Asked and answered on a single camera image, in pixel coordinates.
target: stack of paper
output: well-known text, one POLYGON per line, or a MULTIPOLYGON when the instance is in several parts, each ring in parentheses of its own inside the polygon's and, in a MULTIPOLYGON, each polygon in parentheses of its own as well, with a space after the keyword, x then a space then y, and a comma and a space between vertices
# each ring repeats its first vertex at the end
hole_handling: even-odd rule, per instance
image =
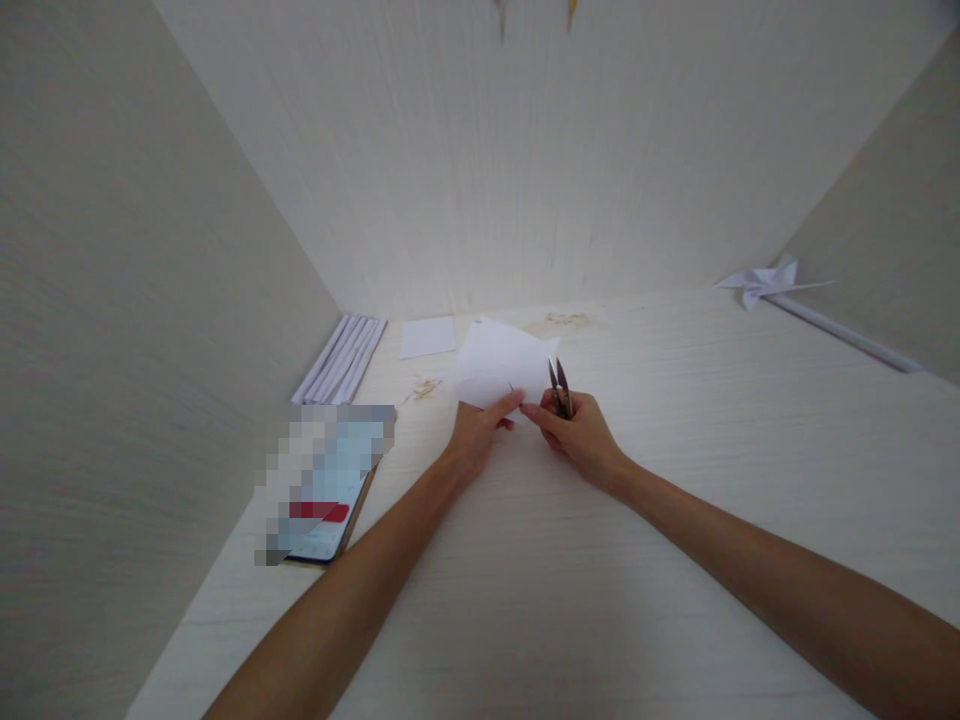
MULTIPOLYGON (((458 400, 479 408, 490 407, 511 388, 539 403, 550 386, 548 360, 559 345, 560 338, 541 340, 487 318, 475 320, 457 354, 450 383, 458 400)), ((519 420, 523 415, 514 410, 507 417, 519 420)))
POLYGON ((344 315, 290 402, 294 405, 348 404, 357 392, 386 326, 386 320, 344 315))

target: small square paper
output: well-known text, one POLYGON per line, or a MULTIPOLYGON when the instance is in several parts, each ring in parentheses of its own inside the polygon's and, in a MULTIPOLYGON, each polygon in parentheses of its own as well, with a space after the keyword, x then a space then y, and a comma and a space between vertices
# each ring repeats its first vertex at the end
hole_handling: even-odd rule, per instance
POLYGON ((414 320, 403 324, 400 339, 400 359, 437 355, 457 349, 457 329, 453 315, 414 320))

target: scissor blade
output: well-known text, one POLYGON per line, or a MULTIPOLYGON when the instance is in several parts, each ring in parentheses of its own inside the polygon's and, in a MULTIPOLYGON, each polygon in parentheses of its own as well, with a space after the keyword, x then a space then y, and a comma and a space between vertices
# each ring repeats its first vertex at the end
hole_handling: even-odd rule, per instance
POLYGON ((570 396, 570 386, 567 385, 567 376, 563 372, 563 365, 560 364, 560 358, 557 358, 557 375, 560 376, 560 387, 563 388, 563 396, 567 401, 567 419, 573 419, 573 398, 570 396))

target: white paper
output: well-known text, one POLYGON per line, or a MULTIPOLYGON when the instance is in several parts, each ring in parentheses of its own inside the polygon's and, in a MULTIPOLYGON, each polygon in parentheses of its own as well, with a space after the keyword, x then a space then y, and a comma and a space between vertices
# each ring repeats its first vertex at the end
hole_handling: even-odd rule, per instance
POLYGON ((297 391, 293 394, 293 397, 290 398, 290 402, 292 404, 303 404, 304 396, 307 394, 307 391, 320 375, 320 371, 323 369, 323 364, 327 361, 327 358, 330 357, 330 353, 333 352, 333 348, 336 346, 337 340, 340 339, 340 334, 343 332, 343 328, 347 325, 347 319, 348 318, 346 315, 340 318, 340 324, 337 325, 337 329, 333 331, 333 335, 330 336, 327 344, 323 346, 323 352, 320 353, 320 357, 317 358, 317 361, 313 364, 313 367, 310 368, 310 372, 307 373, 307 376, 303 379, 303 382, 300 383, 300 387, 297 388, 297 391))
POLYGON ((457 349, 457 329, 453 316, 414 320, 403 324, 400 359, 437 355, 457 349))
POLYGON ((323 396, 320 393, 320 388, 330 374, 331 365, 333 365, 334 361, 340 356, 340 353, 347 344, 347 339, 350 337, 351 333, 353 333, 354 328, 356 328, 359 322, 360 316, 347 316, 347 324, 340 333, 340 337, 337 338, 336 345, 334 345, 333 350, 330 353, 330 356, 327 358, 324 367, 320 370, 319 375, 317 375, 316 379, 313 381, 313 383, 310 385, 310 388, 304 395, 304 401, 306 403, 310 405, 321 404, 321 398, 323 396))
MULTIPOLYGON (((523 390, 529 402, 540 402, 550 385, 549 358, 560 338, 540 340, 510 325, 488 318, 470 324, 450 377, 457 399, 486 409, 510 392, 523 390)), ((508 416, 520 420, 514 410, 508 416)))
POLYGON ((357 354, 350 368, 350 372, 347 374, 340 391, 334 398, 334 405, 343 405, 344 403, 352 402, 353 396, 357 394, 357 388, 360 386, 363 372, 367 369, 367 365, 370 362, 370 356, 373 355, 373 351, 376 349, 377 343, 380 342, 380 337, 383 335, 383 330, 387 327, 386 320, 377 320, 375 322, 376 325, 373 327, 366 345, 357 354))
POLYGON ((820 287, 821 285, 829 285, 833 282, 832 280, 828 280, 822 283, 796 285, 797 266, 799 264, 799 260, 785 254, 776 267, 754 268, 753 270, 734 273, 730 277, 718 282, 714 287, 742 288, 740 300, 745 309, 751 310, 760 298, 765 295, 778 295, 792 290, 820 287))
POLYGON ((373 325, 374 322, 375 321, 370 318, 358 317, 358 322, 347 338, 347 342, 339 349, 339 352, 334 353, 330 358, 331 366, 329 372, 324 370, 320 373, 323 381, 320 383, 320 389, 314 396, 314 400, 318 404, 327 404, 333 398, 334 393, 340 386, 340 381, 343 379, 343 376, 346 375, 350 363, 353 362, 353 358, 357 354, 357 348, 364 331, 368 326, 373 325))

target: wrist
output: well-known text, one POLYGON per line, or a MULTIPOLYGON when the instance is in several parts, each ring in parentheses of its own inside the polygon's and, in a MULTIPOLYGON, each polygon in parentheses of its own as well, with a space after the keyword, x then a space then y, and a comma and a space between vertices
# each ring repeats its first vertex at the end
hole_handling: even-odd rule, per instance
POLYGON ((468 485, 472 479, 467 470, 468 463, 464 463, 450 448, 445 448, 430 468, 438 477, 457 488, 468 485))
POLYGON ((621 502, 628 502, 631 492, 642 484, 649 471, 620 453, 606 472, 607 492, 621 502))

